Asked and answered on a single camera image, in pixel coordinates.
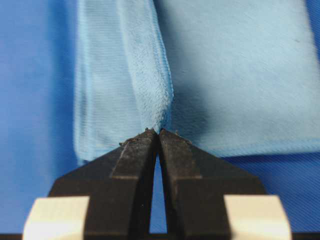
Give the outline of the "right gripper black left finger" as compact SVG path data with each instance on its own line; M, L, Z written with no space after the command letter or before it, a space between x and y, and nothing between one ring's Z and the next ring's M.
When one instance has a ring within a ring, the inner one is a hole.
M157 133L147 129L59 177L49 197L89 196L86 240L141 240L149 233Z

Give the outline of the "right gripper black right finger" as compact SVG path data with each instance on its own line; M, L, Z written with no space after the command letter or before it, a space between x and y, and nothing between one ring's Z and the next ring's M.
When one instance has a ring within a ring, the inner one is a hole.
M264 195L260 179L188 140L159 133L167 232L177 240L229 240L224 195Z

